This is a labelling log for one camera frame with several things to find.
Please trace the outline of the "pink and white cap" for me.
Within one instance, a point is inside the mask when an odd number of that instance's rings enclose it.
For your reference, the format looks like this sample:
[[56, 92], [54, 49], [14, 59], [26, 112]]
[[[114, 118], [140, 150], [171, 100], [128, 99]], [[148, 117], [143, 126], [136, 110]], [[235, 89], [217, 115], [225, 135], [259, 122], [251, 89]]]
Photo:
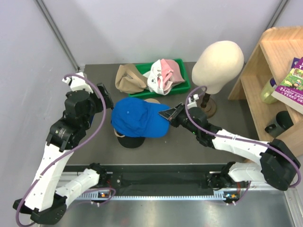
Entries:
[[164, 96], [172, 88], [185, 82], [181, 75], [180, 67], [175, 60], [157, 60], [143, 76], [147, 78], [147, 86], [151, 92]]

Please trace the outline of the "black cap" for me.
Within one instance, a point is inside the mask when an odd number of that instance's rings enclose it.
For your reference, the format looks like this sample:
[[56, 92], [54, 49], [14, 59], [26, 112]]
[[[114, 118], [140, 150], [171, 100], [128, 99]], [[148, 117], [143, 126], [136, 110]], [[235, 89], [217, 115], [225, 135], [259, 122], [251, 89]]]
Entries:
[[145, 137], [118, 137], [117, 139], [124, 148], [138, 148], [145, 141]]

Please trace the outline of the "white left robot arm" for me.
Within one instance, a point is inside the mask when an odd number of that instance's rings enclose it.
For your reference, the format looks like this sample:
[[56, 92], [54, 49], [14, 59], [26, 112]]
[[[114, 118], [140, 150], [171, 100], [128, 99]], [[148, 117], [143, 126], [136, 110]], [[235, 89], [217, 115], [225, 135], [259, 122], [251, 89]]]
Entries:
[[14, 202], [16, 223], [23, 226], [20, 214], [28, 214], [32, 223], [54, 225], [69, 206], [91, 188], [107, 183], [105, 168], [90, 164], [82, 174], [62, 187], [58, 183], [70, 157], [100, 131], [106, 110], [113, 109], [110, 94], [102, 83], [94, 85], [83, 72], [67, 74], [63, 82], [70, 87], [62, 117], [49, 130], [41, 163], [25, 195]]

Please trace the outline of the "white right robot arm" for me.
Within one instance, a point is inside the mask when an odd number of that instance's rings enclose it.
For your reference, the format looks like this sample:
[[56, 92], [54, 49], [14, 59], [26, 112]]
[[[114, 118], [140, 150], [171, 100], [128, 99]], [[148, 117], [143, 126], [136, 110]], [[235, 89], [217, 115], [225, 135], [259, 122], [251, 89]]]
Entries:
[[159, 115], [168, 120], [171, 126], [182, 126], [192, 132], [205, 147], [231, 152], [250, 160], [248, 163], [230, 162], [223, 167], [220, 178], [226, 187], [250, 181], [265, 182], [286, 191], [301, 181], [301, 164], [282, 140], [258, 141], [232, 134], [209, 123], [200, 108], [188, 109], [183, 103], [160, 111]]

